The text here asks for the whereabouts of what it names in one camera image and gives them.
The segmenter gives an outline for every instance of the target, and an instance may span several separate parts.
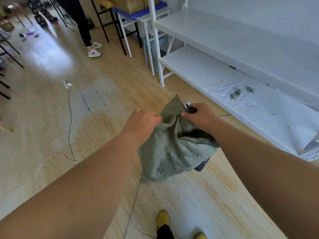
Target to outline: wooden floor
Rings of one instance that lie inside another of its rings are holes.
[[[130,113],[137,107],[158,113],[178,92],[183,102],[207,102],[218,115],[227,113],[176,75],[165,79],[161,88],[157,77],[145,66],[144,52],[129,38],[133,57],[124,56],[114,26],[106,29],[110,43],[101,29],[92,30],[94,40],[103,43],[102,56],[89,59],[76,26],[62,22],[38,30],[38,38],[25,42],[15,36],[14,44],[22,55],[20,68],[13,62],[5,71],[12,100],[0,96],[3,125],[14,130],[0,130],[0,218],[57,179],[75,164],[68,144],[70,88],[72,127],[70,144],[74,158],[82,161],[117,135]],[[235,118],[227,120],[236,127],[259,135]],[[141,184],[136,203],[141,166],[138,157],[126,184],[121,206],[105,238],[149,238],[135,227],[156,237],[156,216],[169,212],[176,238],[191,239],[198,231],[208,238],[285,238],[277,226],[249,195],[226,160],[223,152],[210,159],[202,172],[192,170],[166,181]]]

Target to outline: white shelf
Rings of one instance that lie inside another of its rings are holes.
[[[186,45],[159,62],[284,151],[297,155],[319,131],[318,112],[193,47]],[[237,101],[223,98],[227,95],[222,94],[222,87],[229,84],[243,88]],[[247,86],[255,94],[247,93]],[[252,103],[239,104],[246,95]]]
[[[155,27],[319,111],[319,46],[190,8]]]

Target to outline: forearm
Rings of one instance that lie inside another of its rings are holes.
[[[137,146],[122,135],[0,222],[1,238],[102,238],[120,203]]]
[[[247,190],[289,238],[319,233],[319,169],[215,119],[210,134]]]

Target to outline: hand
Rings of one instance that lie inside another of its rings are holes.
[[[190,114],[188,112],[183,112],[182,117],[190,120],[199,129],[211,133],[214,120],[218,119],[218,116],[214,114],[212,109],[206,103],[193,103],[190,106],[197,109],[197,112]]]
[[[157,124],[163,121],[156,112],[136,109],[126,122],[122,135],[128,137],[138,147],[151,136]]]

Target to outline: floral pants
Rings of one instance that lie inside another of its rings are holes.
[[[44,7],[40,0],[25,0],[26,3],[29,5],[36,22],[41,26],[47,26],[47,22],[41,16],[40,12],[49,20],[49,22],[56,22],[58,20],[57,17],[52,16],[48,10]]]

